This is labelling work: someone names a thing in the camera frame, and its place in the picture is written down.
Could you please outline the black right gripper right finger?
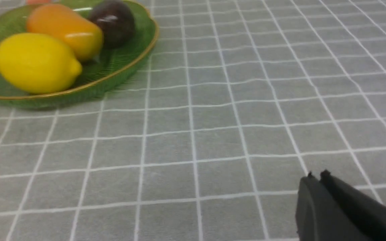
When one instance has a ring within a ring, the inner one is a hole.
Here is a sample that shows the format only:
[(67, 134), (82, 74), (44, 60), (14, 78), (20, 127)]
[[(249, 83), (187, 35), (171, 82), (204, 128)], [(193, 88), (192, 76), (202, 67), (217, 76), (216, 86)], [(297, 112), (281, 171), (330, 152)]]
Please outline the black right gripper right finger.
[(333, 176), (320, 173), (320, 183), (331, 194), (348, 219), (372, 241), (386, 241), (386, 206)]

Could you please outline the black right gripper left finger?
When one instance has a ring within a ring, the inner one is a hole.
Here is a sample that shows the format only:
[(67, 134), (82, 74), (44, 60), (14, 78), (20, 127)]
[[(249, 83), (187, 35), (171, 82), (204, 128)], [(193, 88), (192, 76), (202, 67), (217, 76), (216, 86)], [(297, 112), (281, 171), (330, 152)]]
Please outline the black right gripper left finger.
[(302, 177), (295, 220), (300, 241), (369, 241), (310, 172)]

